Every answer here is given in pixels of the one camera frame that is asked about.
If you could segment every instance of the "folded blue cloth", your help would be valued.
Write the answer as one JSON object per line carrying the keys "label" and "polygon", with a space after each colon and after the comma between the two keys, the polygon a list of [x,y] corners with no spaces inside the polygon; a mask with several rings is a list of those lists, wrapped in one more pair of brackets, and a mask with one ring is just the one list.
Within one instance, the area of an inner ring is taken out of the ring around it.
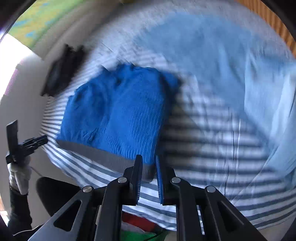
{"label": "folded blue cloth", "polygon": [[267,166],[296,186],[296,62],[220,17],[176,14],[136,39],[163,54],[255,126]]}
{"label": "folded blue cloth", "polygon": [[178,79],[155,68],[103,68],[69,97],[57,140],[131,160],[140,154],[144,164],[154,164],[160,129],[177,90]]}

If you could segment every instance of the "wall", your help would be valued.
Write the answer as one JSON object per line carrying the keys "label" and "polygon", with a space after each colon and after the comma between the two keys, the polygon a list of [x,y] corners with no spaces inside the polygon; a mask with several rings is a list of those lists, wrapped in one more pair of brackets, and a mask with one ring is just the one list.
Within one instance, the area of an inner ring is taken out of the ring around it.
{"label": "wall", "polygon": [[[18,65],[18,74],[8,96],[3,96],[0,103],[0,193],[6,210],[9,212],[9,173],[5,155],[8,151],[6,125],[18,119],[19,142],[39,135],[46,97],[39,96],[43,87],[49,65],[46,65],[37,55],[31,53]],[[55,167],[42,149],[31,155],[31,166],[43,176],[72,182],[60,169]],[[42,224],[49,216],[42,206],[35,191],[38,175],[33,172],[29,187],[29,206],[33,218],[33,226]]]}

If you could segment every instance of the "black object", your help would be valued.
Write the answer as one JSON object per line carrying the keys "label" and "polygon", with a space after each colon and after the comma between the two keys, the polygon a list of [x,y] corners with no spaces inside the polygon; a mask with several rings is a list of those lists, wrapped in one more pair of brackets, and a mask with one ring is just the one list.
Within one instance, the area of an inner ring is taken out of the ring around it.
{"label": "black object", "polygon": [[[65,140],[57,140],[57,143],[61,149],[76,152],[120,174],[124,173],[126,167],[130,167],[134,163],[134,160],[91,146],[86,146],[81,143],[69,142]],[[154,175],[155,165],[143,164],[142,180],[145,182],[151,182]]]}
{"label": "black object", "polygon": [[9,231],[2,217],[0,216],[0,240],[2,241],[15,241],[12,233]]}
{"label": "black object", "polygon": [[[117,241],[120,238],[122,205],[139,199],[142,156],[123,177],[107,186],[86,186],[56,212],[29,241]],[[176,205],[179,241],[266,241],[261,233],[213,186],[193,187],[176,177],[172,168],[157,160],[163,205]],[[202,234],[197,206],[205,234]]]}
{"label": "black object", "polygon": [[296,40],[295,0],[261,0],[285,24],[294,40]]}
{"label": "black object", "polygon": [[37,138],[25,140],[22,144],[18,144],[17,139],[17,120],[6,126],[8,153],[6,155],[7,164],[16,162],[22,165],[24,158],[31,155],[34,151],[48,142],[47,136],[43,135]]}
{"label": "black object", "polygon": [[55,96],[64,90],[71,82],[84,56],[83,46],[79,46],[77,51],[74,51],[72,47],[66,44],[61,58],[52,63],[41,96],[45,94]]}
{"label": "black object", "polygon": [[[37,180],[36,191],[46,211],[52,217],[80,191],[80,187],[49,177],[41,177]],[[32,230],[32,218],[30,216],[27,196],[28,194],[21,195],[10,186],[11,213],[7,227],[10,233],[14,234],[16,241],[29,240],[41,227],[39,226]],[[75,218],[76,213],[73,212],[72,215],[74,216],[70,216],[68,222],[71,222]]]}
{"label": "black object", "polygon": [[[105,187],[84,187],[29,240],[119,240],[122,205],[137,204],[142,165],[142,156],[137,155],[134,166],[126,168],[122,177],[111,181]],[[96,226],[100,205],[101,211]],[[76,216],[70,221],[73,213],[76,213]]]}
{"label": "black object", "polygon": [[[176,205],[177,240],[247,241],[264,236],[214,186],[198,188],[176,177],[157,160],[157,183],[162,205]],[[201,214],[204,235],[197,206]]]}

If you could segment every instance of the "blue and white striped fabric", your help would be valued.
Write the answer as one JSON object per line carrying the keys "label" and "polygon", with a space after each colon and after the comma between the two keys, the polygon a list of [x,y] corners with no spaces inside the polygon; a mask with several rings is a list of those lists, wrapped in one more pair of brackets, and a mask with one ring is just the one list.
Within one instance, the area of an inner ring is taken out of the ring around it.
{"label": "blue and white striped fabric", "polygon": [[[56,98],[49,98],[41,134],[48,136],[44,150],[53,164],[80,186],[101,187],[120,176],[83,156],[59,149],[55,141],[68,97],[95,76],[101,65],[111,68],[118,61],[174,72],[182,80],[160,141],[177,176],[201,188],[214,185],[258,229],[279,224],[295,214],[296,189],[286,190],[285,183],[264,167],[267,154],[250,126],[194,76],[178,70],[163,56],[133,44],[117,51],[98,47],[70,86]],[[176,209],[160,205],[156,179],[142,183],[138,205],[124,206],[123,210],[166,229],[176,229]]]}

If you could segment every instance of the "wooden furniture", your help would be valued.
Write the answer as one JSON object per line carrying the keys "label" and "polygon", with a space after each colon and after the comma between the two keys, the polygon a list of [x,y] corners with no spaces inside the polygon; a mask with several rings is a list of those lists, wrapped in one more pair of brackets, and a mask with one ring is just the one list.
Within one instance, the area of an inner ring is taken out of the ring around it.
{"label": "wooden furniture", "polygon": [[273,5],[274,11],[272,11],[263,1],[261,0],[237,0],[242,5],[246,6],[251,11],[257,13],[262,19],[264,19],[274,30],[275,32],[285,41],[287,46],[290,48],[293,55],[296,57],[296,37],[292,36],[290,31],[295,31],[292,24],[290,23],[289,29],[283,23],[285,21],[282,20],[275,12],[281,12],[285,9],[281,9],[279,5],[277,5],[277,1],[264,1],[267,5]]}

